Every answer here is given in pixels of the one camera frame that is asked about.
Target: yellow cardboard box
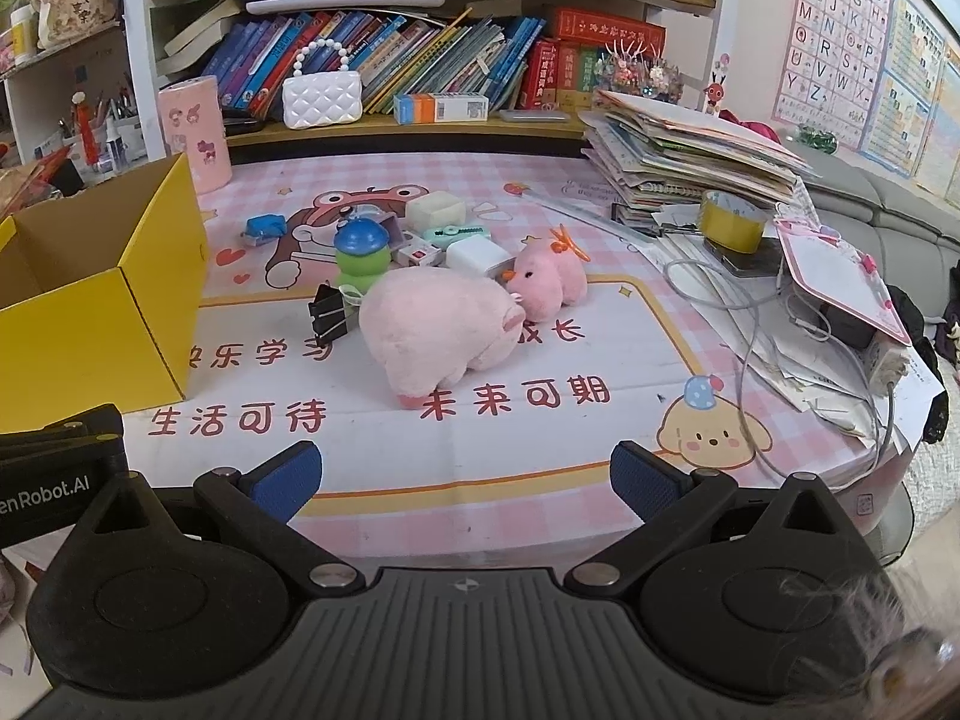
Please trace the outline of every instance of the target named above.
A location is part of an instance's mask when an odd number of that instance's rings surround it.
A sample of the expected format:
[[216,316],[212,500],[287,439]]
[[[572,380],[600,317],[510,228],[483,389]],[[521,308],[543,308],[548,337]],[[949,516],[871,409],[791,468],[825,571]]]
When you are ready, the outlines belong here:
[[206,255],[183,155],[0,223],[0,433],[184,399]]

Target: screw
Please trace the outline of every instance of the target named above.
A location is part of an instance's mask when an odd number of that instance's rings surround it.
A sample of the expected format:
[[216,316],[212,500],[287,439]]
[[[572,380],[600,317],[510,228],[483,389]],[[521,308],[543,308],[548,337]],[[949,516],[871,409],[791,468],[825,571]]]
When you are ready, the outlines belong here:
[[590,587],[608,587],[620,579],[620,572],[606,562],[583,562],[573,569],[573,578]]
[[318,587],[346,587],[356,578],[356,569],[342,562],[325,562],[310,569],[310,581]]

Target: pearl handle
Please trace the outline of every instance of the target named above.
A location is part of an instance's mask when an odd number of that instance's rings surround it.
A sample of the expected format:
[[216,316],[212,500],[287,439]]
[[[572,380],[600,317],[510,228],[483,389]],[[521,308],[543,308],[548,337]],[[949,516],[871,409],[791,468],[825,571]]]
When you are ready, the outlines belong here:
[[294,57],[294,77],[299,77],[304,74],[304,62],[306,61],[306,58],[309,57],[310,52],[315,52],[315,50],[321,49],[322,47],[335,49],[338,55],[340,55],[340,69],[349,69],[347,49],[344,48],[342,43],[336,40],[331,40],[330,38],[326,40],[311,40],[308,45],[296,52],[296,57]]

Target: cable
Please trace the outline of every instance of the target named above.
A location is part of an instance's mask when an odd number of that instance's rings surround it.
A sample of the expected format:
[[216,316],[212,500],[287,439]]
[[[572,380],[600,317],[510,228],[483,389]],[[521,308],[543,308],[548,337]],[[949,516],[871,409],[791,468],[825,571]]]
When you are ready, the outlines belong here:
[[[714,272],[714,274],[718,274],[721,278],[724,279],[724,281],[731,288],[733,288],[733,290],[736,293],[738,293],[738,295],[740,295],[740,297],[742,298],[742,302],[726,303],[726,302],[723,302],[722,300],[715,301],[715,300],[709,300],[707,298],[700,298],[698,295],[690,295],[690,293],[687,293],[683,289],[681,289],[670,275],[671,269],[679,268],[680,266],[694,266],[695,268],[699,268],[701,271],[711,271],[711,272]],[[877,447],[877,451],[875,452],[875,455],[872,458],[870,466],[867,468],[867,470],[862,472],[861,474],[858,474],[856,477],[853,478],[853,480],[847,483],[844,483],[843,485],[827,485],[833,493],[837,493],[837,491],[844,490],[845,488],[848,488],[850,485],[853,485],[856,482],[859,482],[861,479],[864,479],[865,477],[869,476],[871,473],[873,473],[877,469],[877,466],[880,465],[880,461],[882,460],[883,455],[886,453],[886,450],[890,445],[891,437],[893,437],[894,385],[890,383],[888,383],[887,385],[887,395],[889,397],[889,410],[887,415],[886,432],[884,436],[881,438],[880,437],[880,418],[877,416],[877,409],[874,406],[874,402],[872,402],[872,396],[870,395],[870,382],[867,380],[867,374],[863,370],[862,362],[858,359],[858,357],[856,357],[856,354],[854,354],[853,351],[851,351],[851,349],[848,348],[848,346],[845,343],[842,343],[842,341],[839,341],[838,338],[834,338],[834,336],[832,335],[832,327],[830,327],[830,323],[827,320],[827,318],[824,317],[824,315],[820,312],[819,309],[817,309],[815,306],[810,305],[806,301],[806,299],[803,297],[803,295],[799,295],[798,293],[795,292],[795,290],[791,290],[789,293],[786,293],[786,295],[782,293],[781,288],[779,288],[779,279],[781,279],[783,272],[784,271],[782,270],[782,267],[781,267],[781,272],[778,275],[778,288],[776,288],[774,293],[771,293],[771,295],[765,295],[763,298],[753,298],[752,295],[750,295],[750,293],[748,293],[747,290],[737,280],[734,280],[733,278],[731,278],[731,276],[728,274],[728,271],[726,271],[726,269],[723,269],[722,266],[720,266],[719,264],[703,262],[701,260],[680,259],[680,260],[673,260],[672,262],[666,263],[666,265],[664,266],[664,280],[667,282],[667,284],[670,285],[671,289],[673,289],[674,292],[677,293],[677,295],[680,295],[681,298],[684,298],[695,305],[707,306],[707,308],[719,309],[721,311],[728,311],[728,312],[733,312],[733,311],[750,311],[751,312],[752,319],[754,320],[754,331],[752,332],[752,335],[750,337],[750,343],[747,344],[747,351],[744,354],[739,376],[737,377],[736,410],[740,420],[740,429],[743,432],[743,435],[747,440],[747,443],[750,445],[752,450],[754,450],[755,454],[763,461],[763,464],[765,464],[765,466],[767,466],[768,469],[773,471],[776,475],[781,477],[781,479],[786,479],[789,476],[789,474],[785,473],[784,471],[776,467],[776,464],[774,464],[773,461],[771,461],[770,458],[767,457],[766,453],[757,445],[757,441],[754,439],[754,436],[750,431],[750,427],[747,423],[746,412],[743,408],[743,386],[747,378],[747,368],[750,365],[750,357],[754,352],[754,347],[757,345],[757,340],[760,338],[761,332],[763,332],[765,336],[768,338],[768,340],[770,341],[771,348],[773,349],[774,355],[776,357],[779,357],[779,349],[776,347],[776,342],[774,341],[774,338],[771,338],[768,333],[766,333],[765,331],[762,331],[762,328],[760,327],[760,306],[766,303],[770,303],[779,298],[782,298],[784,300],[784,309],[786,310],[786,314],[787,314],[787,317],[789,317],[790,322],[800,327],[800,329],[802,329],[803,332],[807,333],[808,336],[810,336],[810,338],[813,338],[814,341],[819,341],[820,343],[833,341],[838,348],[842,348],[843,352],[847,354],[848,357],[851,358],[851,360],[853,361],[853,366],[856,368],[857,372],[860,374],[860,378],[863,382],[863,385],[866,391],[866,395],[861,397],[861,400],[863,400],[870,407],[869,410],[872,418],[872,424],[874,425],[874,440],[875,440],[875,446]],[[794,311],[793,308],[791,307],[790,305],[791,299],[799,300],[800,303],[802,303],[803,306],[805,306],[805,308],[808,308],[811,312],[813,312],[814,314],[817,314],[817,316],[820,319],[822,319],[822,321],[824,322],[824,327],[817,327],[816,325],[811,324],[810,322],[807,322],[805,319],[802,319],[797,314],[797,312]]]

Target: stack of paper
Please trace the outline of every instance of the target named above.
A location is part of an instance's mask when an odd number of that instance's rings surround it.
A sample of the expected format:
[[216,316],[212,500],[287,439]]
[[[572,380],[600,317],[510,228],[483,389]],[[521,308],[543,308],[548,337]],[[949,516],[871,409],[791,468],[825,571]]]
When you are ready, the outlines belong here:
[[791,203],[808,164],[746,127],[657,100],[601,92],[601,109],[580,114],[593,146],[584,153],[616,187],[618,220],[653,224],[664,204],[698,203],[731,191],[760,208]]

